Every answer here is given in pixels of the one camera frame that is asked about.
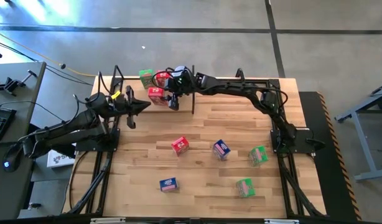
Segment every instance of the gray floor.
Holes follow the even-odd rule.
[[[54,1],[0,0],[0,23],[88,27],[187,27],[268,29],[263,0],[212,1]],[[382,0],[271,0],[278,29],[382,29]],[[199,72],[233,76],[242,67],[248,77],[278,77],[270,34],[198,33],[82,33],[4,31],[26,46],[85,73],[110,74],[118,64],[126,75],[195,64]],[[278,35],[286,77],[296,78],[300,91],[320,91],[332,116],[360,102],[382,85],[382,35]],[[42,59],[22,49],[27,54]],[[26,59],[1,49],[4,62]],[[80,77],[92,83],[92,78]],[[61,79],[50,72],[42,83],[38,103],[65,119],[72,117],[75,101],[88,96],[90,86]],[[33,123],[48,126],[58,120],[37,109]],[[348,173],[368,170],[351,122],[335,124]],[[379,166],[382,167],[382,152]],[[364,220],[382,222],[382,178],[352,181]],[[41,184],[32,200],[58,200],[64,180]],[[32,215],[56,214],[51,203]],[[29,212],[22,213],[28,217]]]

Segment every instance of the green cube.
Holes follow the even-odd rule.
[[[254,147],[252,151],[249,152],[249,158],[252,162],[252,166],[256,166],[258,164],[261,164],[262,162],[268,161],[268,157],[264,146]]]
[[[236,183],[236,187],[238,188],[241,197],[250,197],[255,195],[252,180],[250,178],[238,181]]]
[[[149,87],[154,87],[154,84],[152,84],[152,77],[154,76],[154,74],[152,73],[153,73],[152,69],[141,70],[139,72],[141,83],[146,90]]]

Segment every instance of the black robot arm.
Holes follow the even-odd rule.
[[[126,87],[126,94],[127,99],[123,94],[112,98],[103,93],[96,93],[85,102],[87,110],[74,116],[70,121],[38,129],[21,138],[19,144],[23,144],[25,156],[35,159],[54,149],[61,154],[74,158],[75,150],[70,147],[72,143],[90,139],[101,143],[110,142],[113,136],[108,122],[101,122],[100,117],[109,119],[126,114],[128,115],[128,126],[136,128],[133,115],[138,115],[151,102],[135,99],[130,86]],[[35,137],[35,144],[33,144],[31,137]]]
[[[243,96],[252,102],[252,105],[260,110],[263,114],[268,114],[277,126],[281,136],[281,142],[287,146],[293,146],[296,138],[296,128],[281,116],[279,109],[283,106],[279,105],[277,92],[283,93],[275,88],[266,88],[258,86],[254,83],[245,82],[241,69],[237,71],[237,77],[241,80],[227,82],[218,80],[202,73],[195,76],[187,67],[176,68],[176,71],[170,69],[164,71],[171,73],[170,78],[166,80],[165,86],[159,86],[172,93],[167,97],[169,107],[173,110],[179,109],[178,97],[189,95],[191,93],[199,93],[202,95],[226,94],[233,96]],[[257,92],[261,92],[261,97],[257,96]]]

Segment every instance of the printed cube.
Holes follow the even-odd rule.
[[[181,137],[172,143],[172,149],[179,156],[181,153],[187,151],[190,148],[189,142],[185,137]]]
[[[139,72],[140,81],[145,89],[148,89],[149,87],[154,87],[154,84],[152,84],[152,76],[154,74],[152,73],[152,69],[141,70]]]
[[[170,75],[167,72],[159,73],[155,76],[156,84],[159,87],[164,88],[165,87],[165,81],[170,77]]]
[[[159,181],[159,185],[161,186],[161,192],[169,192],[172,190],[177,190],[179,188],[175,177],[166,180],[161,180]]]
[[[241,197],[250,197],[255,195],[252,180],[250,178],[238,181],[236,183],[236,187],[238,188]]]
[[[258,164],[268,161],[268,157],[264,146],[254,147],[252,151],[249,152],[249,158],[252,162],[252,166],[256,166]]]
[[[148,97],[155,105],[167,106],[167,101],[164,99],[165,91],[158,87],[148,88]]]
[[[230,148],[224,143],[223,140],[219,140],[215,144],[213,144],[213,152],[222,161],[226,159],[230,151],[231,151]]]

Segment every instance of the yellow tag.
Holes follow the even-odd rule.
[[[112,100],[115,100],[116,97],[118,97],[121,94],[121,92],[118,90],[115,94],[111,96]]]

